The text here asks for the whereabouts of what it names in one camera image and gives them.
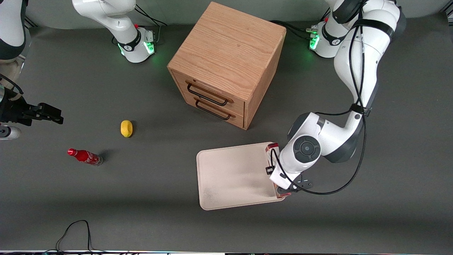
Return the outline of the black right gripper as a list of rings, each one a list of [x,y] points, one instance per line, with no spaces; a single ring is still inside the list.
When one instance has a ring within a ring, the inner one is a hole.
[[[19,123],[24,126],[31,126],[32,119],[47,120],[57,124],[63,124],[62,111],[46,103],[38,104],[38,111],[31,116],[31,108],[21,95],[4,95],[1,100],[1,122]]]

